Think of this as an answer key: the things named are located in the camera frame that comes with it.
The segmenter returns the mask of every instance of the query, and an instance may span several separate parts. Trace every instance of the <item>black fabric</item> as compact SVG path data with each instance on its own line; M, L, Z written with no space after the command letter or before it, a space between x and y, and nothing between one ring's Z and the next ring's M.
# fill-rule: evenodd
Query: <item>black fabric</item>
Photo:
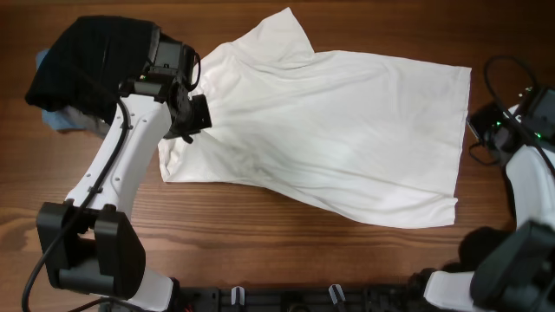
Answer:
M120 16L79 17L42 61L25 100L50 112L70 105L111 124L115 102L73 67L116 95L121 81L144 68L154 28L154 23Z

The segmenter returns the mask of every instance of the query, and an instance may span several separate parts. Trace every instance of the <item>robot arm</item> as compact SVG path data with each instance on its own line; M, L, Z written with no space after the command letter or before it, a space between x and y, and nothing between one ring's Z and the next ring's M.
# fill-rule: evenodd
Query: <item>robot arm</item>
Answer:
M190 135L212 125L206 98L189 98L198 54L181 42L161 42L156 60L139 77L121 85L127 136L115 162L77 222L46 260L50 284L97 294L147 311L182 311L179 283L146 267L145 250L130 224L134 197L162 138ZM36 219L42 251L90 196L93 184L118 145L124 115L118 107L93 163L63 204L44 203ZM95 238L80 234L94 230Z

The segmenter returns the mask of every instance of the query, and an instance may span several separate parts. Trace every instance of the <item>white shirt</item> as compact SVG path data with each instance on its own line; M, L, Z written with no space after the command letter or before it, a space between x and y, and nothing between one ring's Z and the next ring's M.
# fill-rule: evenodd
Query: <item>white shirt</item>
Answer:
M454 223L470 68L315 53L290 9L202 60L212 128L159 143L167 182L258 185L347 218Z

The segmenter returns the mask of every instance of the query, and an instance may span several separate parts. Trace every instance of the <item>black cable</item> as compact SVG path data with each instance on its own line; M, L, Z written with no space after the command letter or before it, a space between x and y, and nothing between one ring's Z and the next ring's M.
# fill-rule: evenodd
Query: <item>black cable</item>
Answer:
M101 92L103 92L104 94L106 94L109 97L115 98L115 96L113 96L102 85L100 85L100 83L91 79L86 73L82 72L79 68L77 68L73 65L63 64L63 66L70 66L83 79L88 81L94 88L100 90ZM63 238L69 232L69 230L71 230L73 228L73 226L75 225L75 223L79 219L79 216L82 214L82 212L88 206L88 204L90 204L91 200L95 197L96 193L98 193L98 190L100 189L100 186L104 182L104 179L106 178L106 175L108 174L110 168L114 164L118 154L120 153L121 148L123 147L123 144L125 143L125 138L127 137L127 131L129 129L129 117L127 115L127 109L125 107L125 104L121 101L121 99L116 98L116 102L117 102L118 106L120 107L121 113L123 115L123 122L122 122L122 127L121 127L120 138L118 139L118 142L115 145L115 148L112 151L112 154L110 154L110 158L106 162L106 165L102 168L102 171L101 171L100 175L98 176L98 179L95 181L95 183L93 184L93 186L89 190L89 193L88 193L87 197L83 200L81 205L75 210L74 215L62 227L62 229L60 230L58 235L56 235L56 237L54 238L54 240L52 241L50 246L43 252L42 257L36 263L35 268L31 272L31 274L29 276L29 280L27 281L27 284L25 285L25 289L23 290L23 296L22 296L22 300L21 300L21 305L22 305L23 312L30 312L29 296L30 296L31 289L33 288L33 284L35 283L36 277L38 276L38 273L41 271L41 268L46 263L46 261L48 260L48 258L52 254L53 250L57 247L57 245L63 240Z
M492 84L489 81L489 68L491 67L491 65L494 62L499 61L499 60L510 60L510 61L513 61L513 62L517 63L520 67L522 67L526 71L526 73L528 74L528 77L530 77L530 80L532 80L532 91L533 92L537 92L538 89L539 89L539 84L538 84L538 80L536 79L536 75L533 73L533 71L524 62L522 62L519 58L517 58L515 56L512 56L512 55L492 56L489 60L487 60L486 65L484 65L484 80L486 81L487 90L492 95L492 97L495 101L495 104L497 104L498 108L503 113L505 113L505 115L509 118L509 120L511 121L513 126L517 129L517 131L522 136L525 143L529 146L533 146L534 148L536 148L539 155L541 156L541 158L544 160L545 164L547 165L547 168L549 168L549 171L551 172L552 177L555 179L555 167L553 167L553 164L551 163L549 158L547 158L547 155L545 154L544 150L541 148L541 146L539 146L538 142L528 133L528 131L524 128L524 126L522 126L520 124L520 122L514 117L514 115L511 114L511 112L509 112L509 110L506 108L503 101L497 95L495 90L493 90Z
M474 155L472 153L472 150L478 146L482 146L481 142L476 142L474 144L472 144L469 148L468 148L468 154L470 155L470 157L472 157L472 159L476 160L479 164L483 165L483 166L495 166L498 165L500 160L499 159L495 159L492 160L490 162L485 162L482 159L478 158L478 156Z

